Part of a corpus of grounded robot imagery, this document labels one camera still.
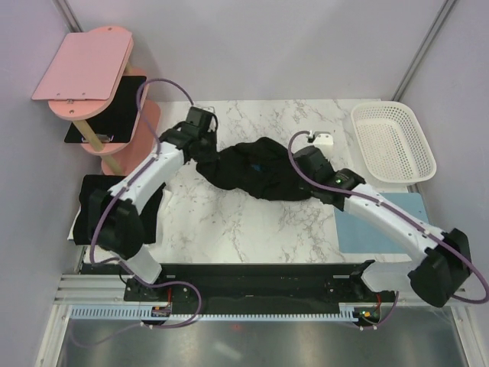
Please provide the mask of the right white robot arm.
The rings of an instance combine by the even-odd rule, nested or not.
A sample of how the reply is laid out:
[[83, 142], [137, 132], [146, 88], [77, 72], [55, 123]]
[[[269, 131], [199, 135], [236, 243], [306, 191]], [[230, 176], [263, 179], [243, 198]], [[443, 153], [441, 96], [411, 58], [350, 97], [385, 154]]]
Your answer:
[[335, 170], [313, 145], [289, 155], [302, 190], [322, 203], [365, 221], [408, 255], [404, 262], [364, 261], [350, 281], [351, 295], [361, 301], [384, 291], [412, 291], [434, 307], [443, 307], [472, 271], [466, 234], [447, 232], [410, 215], [378, 193], [354, 171]]

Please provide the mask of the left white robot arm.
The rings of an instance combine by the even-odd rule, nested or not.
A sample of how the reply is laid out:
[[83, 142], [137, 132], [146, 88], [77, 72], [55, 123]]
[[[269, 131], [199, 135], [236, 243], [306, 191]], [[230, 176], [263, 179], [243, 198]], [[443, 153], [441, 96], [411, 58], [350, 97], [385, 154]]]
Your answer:
[[187, 162], [210, 162], [218, 158], [215, 113], [195, 106], [186, 119], [156, 137], [150, 154], [122, 181], [107, 191], [95, 190], [89, 198], [87, 236], [89, 257], [95, 247], [113, 254], [141, 282], [150, 300], [167, 294], [161, 265], [144, 247], [141, 213], [148, 200]]

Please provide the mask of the black graphic t shirt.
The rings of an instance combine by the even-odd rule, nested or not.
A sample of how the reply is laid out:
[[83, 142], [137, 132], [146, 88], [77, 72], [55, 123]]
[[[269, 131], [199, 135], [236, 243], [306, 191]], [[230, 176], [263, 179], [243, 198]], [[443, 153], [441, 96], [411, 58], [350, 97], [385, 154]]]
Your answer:
[[225, 148], [215, 161], [199, 162], [196, 170], [219, 189], [243, 190], [256, 199], [298, 202], [312, 197], [300, 188], [288, 150], [266, 137]]

